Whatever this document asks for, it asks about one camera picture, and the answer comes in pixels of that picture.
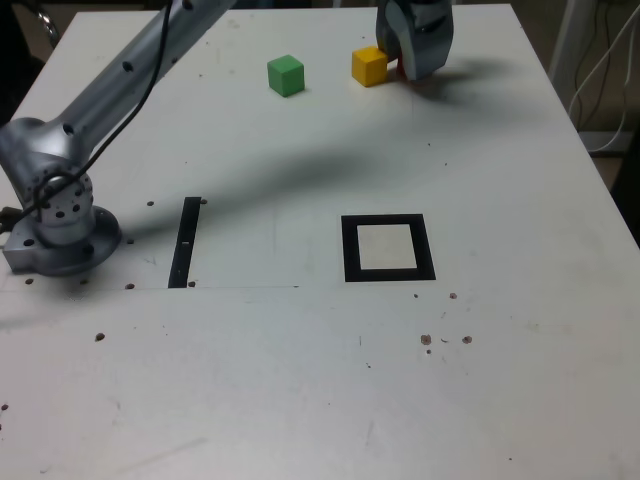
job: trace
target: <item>white table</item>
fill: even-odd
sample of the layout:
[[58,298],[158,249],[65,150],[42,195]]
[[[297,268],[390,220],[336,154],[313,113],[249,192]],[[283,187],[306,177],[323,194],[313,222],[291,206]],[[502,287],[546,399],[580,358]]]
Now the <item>white table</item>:
[[[151,15],[78,15],[18,115]],[[510,7],[455,22],[420,91],[351,79],[373,9],[207,33],[91,171],[135,243],[87,285],[0,262],[0,478],[640,477],[638,249]],[[187,196],[197,286],[167,289]],[[340,217],[390,213],[423,215],[437,280],[345,283]]]

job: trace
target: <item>black square frame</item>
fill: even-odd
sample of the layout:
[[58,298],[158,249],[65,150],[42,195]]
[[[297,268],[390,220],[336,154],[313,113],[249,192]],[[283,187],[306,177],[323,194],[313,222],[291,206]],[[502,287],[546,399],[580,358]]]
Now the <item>black square frame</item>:
[[[363,270],[360,267],[358,227],[360,225],[409,225],[417,268]],[[346,282],[410,282],[435,280],[427,229],[421,214],[343,215],[342,252]]]

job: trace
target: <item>green cube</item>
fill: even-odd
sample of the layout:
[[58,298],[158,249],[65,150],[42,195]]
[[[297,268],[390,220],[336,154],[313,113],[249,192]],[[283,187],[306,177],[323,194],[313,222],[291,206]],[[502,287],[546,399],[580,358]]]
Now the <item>green cube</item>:
[[269,86],[283,97],[304,90],[304,65],[291,55],[267,63]]

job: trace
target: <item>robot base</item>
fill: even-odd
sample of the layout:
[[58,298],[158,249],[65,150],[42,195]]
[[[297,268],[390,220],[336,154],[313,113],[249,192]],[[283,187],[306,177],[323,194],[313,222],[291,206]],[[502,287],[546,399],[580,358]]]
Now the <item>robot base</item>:
[[14,273],[39,273],[49,277],[84,272],[104,262],[122,238],[112,213],[93,207],[96,227],[87,238],[63,247],[47,247],[35,235],[32,219],[18,222],[4,246],[4,256]]

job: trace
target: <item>wooden block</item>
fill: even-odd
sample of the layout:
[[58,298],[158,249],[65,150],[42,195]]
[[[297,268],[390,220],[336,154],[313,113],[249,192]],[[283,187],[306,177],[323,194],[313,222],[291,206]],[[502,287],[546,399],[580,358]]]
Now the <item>wooden block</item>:
[[304,65],[291,55],[267,63],[269,86],[283,97],[304,90]]
[[376,47],[367,47],[353,52],[351,75],[365,87],[384,83],[387,79],[388,57]]

